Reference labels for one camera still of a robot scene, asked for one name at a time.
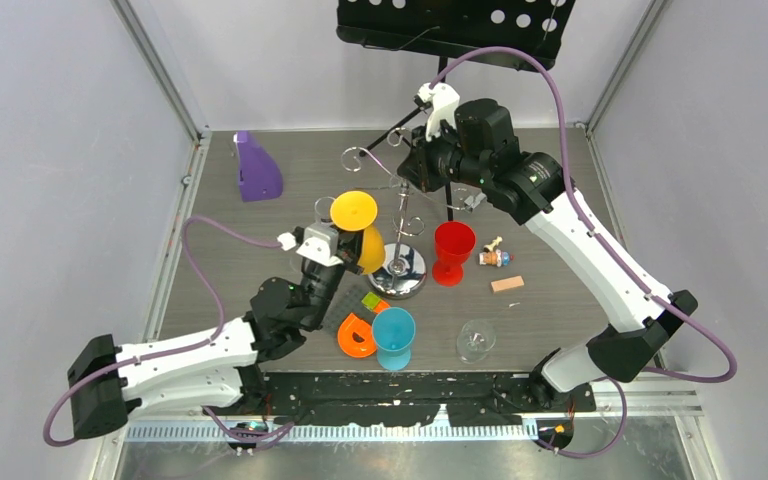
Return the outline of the yellow plastic wine glass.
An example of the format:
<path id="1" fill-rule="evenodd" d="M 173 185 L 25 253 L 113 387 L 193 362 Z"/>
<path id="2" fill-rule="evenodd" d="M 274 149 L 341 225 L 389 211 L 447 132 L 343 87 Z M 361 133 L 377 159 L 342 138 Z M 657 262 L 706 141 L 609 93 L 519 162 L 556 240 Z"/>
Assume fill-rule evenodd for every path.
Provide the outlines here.
<path id="1" fill-rule="evenodd" d="M 376 200 L 364 191 L 347 191 L 336 197 L 329 213 L 340 230 L 362 234 L 357 262 L 361 272 L 368 275 L 381 268 L 386 259 L 386 251 L 383 238 L 374 225 L 378 217 Z"/>

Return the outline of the chrome wine glass rack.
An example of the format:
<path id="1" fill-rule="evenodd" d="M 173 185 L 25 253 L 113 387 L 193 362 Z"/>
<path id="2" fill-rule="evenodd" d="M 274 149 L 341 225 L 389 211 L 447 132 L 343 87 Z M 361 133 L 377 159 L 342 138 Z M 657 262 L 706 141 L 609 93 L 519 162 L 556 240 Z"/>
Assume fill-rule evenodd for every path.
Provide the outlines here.
<path id="1" fill-rule="evenodd" d="M 445 208 L 448 213 L 467 212 L 471 208 L 465 198 L 458 204 L 451 200 L 439 201 L 430 194 L 413 186 L 399 176 L 395 169 L 387 167 L 370 147 L 353 146 L 345 149 L 340 157 L 344 170 L 359 172 L 370 161 L 379 167 L 388 177 L 388 187 L 397 194 L 398 208 L 391 217 L 390 224 L 395 237 L 384 245 L 385 260 L 383 266 L 367 276 L 370 287 L 381 297 L 390 300 L 402 300 L 417 295 L 424 287 L 428 277 L 428 266 L 420 251 L 408 244 L 408 238 L 418 237 L 425 231 L 423 219 L 409 214 L 409 201 L 417 194 Z"/>

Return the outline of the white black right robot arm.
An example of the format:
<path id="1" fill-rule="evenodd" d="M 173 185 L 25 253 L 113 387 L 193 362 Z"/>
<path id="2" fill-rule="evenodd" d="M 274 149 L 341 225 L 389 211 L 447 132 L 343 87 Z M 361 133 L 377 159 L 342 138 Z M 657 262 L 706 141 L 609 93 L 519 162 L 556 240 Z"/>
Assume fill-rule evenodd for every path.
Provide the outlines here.
<path id="1" fill-rule="evenodd" d="M 496 209 L 545 242 L 605 311 L 609 324 L 575 347 L 556 349 L 529 374 L 526 389 L 544 410 L 556 410 L 571 391 L 603 377 L 629 382 L 676 333 L 681 314 L 698 307 L 687 290 L 657 281 L 643 292 L 645 272 L 605 233 L 565 170 L 550 155 L 524 152 L 509 111 L 493 99 L 466 103 L 419 100 L 425 125 L 410 134 L 410 153 L 398 174 L 423 192 L 450 183 L 476 187 Z"/>

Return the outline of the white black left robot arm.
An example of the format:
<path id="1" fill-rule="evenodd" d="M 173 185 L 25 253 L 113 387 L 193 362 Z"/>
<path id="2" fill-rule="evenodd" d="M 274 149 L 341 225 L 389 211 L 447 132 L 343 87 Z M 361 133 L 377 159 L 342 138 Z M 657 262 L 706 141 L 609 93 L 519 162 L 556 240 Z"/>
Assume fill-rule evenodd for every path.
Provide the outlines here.
<path id="1" fill-rule="evenodd" d="M 266 279 L 241 317 L 162 341 L 118 344 L 112 335 L 89 340 L 67 371 L 59 400 L 71 415 L 72 439 L 115 432 L 141 414 L 197 406 L 258 412 L 267 398 L 260 365 L 282 359 L 323 327 L 348 273 L 383 264 L 377 230 L 311 225 L 285 232 L 279 246 L 303 260 L 301 278 Z"/>

